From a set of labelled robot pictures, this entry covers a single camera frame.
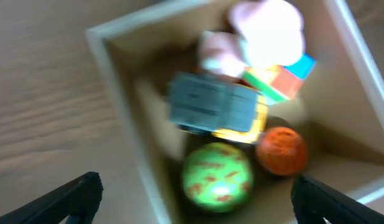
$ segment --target rubik's cube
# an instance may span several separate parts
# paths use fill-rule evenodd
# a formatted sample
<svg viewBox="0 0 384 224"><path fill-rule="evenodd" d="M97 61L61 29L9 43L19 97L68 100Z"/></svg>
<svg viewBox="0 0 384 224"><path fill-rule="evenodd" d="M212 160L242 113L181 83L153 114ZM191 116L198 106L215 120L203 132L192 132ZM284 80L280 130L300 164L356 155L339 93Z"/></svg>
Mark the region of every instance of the rubik's cube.
<svg viewBox="0 0 384 224"><path fill-rule="evenodd" d="M297 95L315 64L313 58L304 54L294 65L274 65L263 71L248 68L243 75L243 81L258 89L272 102L271 104L281 103Z"/></svg>

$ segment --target white and pink object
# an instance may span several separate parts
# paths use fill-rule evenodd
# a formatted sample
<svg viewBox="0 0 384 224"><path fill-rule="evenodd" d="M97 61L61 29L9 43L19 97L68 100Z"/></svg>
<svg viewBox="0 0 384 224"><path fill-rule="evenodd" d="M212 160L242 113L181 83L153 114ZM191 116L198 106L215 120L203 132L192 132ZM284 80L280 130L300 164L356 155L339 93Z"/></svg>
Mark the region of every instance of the white and pink object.
<svg viewBox="0 0 384 224"><path fill-rule="evenodd" d="M247 66L238 36L226 32L203 32L199 60L203 70L232 82L241 78Z"/></svg>
<svg viewBox="0 0 384 224"><path fill-rule="evenodd" d="M255 69L292 65L305 52L304 20L286 1L239 2L230 11L229 20L242 36L245 60Z"/></svg>

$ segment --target green ball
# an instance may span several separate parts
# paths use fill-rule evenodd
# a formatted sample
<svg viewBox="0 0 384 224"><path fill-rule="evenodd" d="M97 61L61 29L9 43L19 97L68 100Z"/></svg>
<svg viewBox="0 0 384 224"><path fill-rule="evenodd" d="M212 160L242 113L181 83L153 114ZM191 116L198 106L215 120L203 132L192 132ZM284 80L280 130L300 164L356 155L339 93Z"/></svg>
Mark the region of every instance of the green ball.
<svg viewBox="0 0 384 224"><path fill-rule="evenodd" d="M182 171L186 196L211 212L228 212L245 202L252 184L250 162L244 153L220 142L193 152Z"/></svg>

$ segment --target wooden table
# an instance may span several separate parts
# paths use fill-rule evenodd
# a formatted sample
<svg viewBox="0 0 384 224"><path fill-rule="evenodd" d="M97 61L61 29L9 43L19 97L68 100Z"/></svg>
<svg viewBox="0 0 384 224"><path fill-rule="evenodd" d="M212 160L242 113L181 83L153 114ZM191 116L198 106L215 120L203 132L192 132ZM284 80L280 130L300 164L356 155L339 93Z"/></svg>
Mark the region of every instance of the wooden table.
<svg viewBox="0 0 384 224"><path fill-rule="evenodd" d="M0 0L0 215L93 170L96 223L156 222L84 35L152 2ZM384 20L384 0L349 2Z"/></svg>

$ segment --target red ball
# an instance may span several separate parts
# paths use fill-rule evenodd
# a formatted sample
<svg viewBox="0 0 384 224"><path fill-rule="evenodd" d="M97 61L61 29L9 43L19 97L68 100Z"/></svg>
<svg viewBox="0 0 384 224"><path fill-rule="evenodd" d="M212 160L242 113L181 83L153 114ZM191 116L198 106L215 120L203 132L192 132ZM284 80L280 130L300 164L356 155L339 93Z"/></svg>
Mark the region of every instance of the red ball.
<svg viewBox="0 0 384 224"><path fill-rule="evenodd" d="M283 176L297 174L308 161L302 137L284 127L270 129L257 145L256 155L265 169Z"/></svg>

